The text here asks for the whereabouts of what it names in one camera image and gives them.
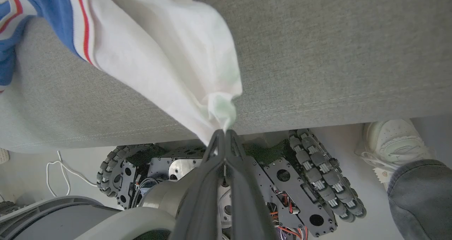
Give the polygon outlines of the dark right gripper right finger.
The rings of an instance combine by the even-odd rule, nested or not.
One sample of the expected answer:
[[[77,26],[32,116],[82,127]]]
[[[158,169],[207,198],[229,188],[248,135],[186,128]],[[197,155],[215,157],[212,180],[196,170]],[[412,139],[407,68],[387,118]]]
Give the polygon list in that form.
[[[233,130],[225,133],[225,173],[231,186],[233,240],[276,240],[276,230],[248,157]]]

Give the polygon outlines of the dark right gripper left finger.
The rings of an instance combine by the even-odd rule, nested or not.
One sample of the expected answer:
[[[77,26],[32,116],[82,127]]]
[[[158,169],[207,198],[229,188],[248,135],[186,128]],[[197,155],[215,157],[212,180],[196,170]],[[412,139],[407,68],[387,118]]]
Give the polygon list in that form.
[[[189,187],[170,240],[218,240],[218,186],[224,177],[225,134],[216,130]]]

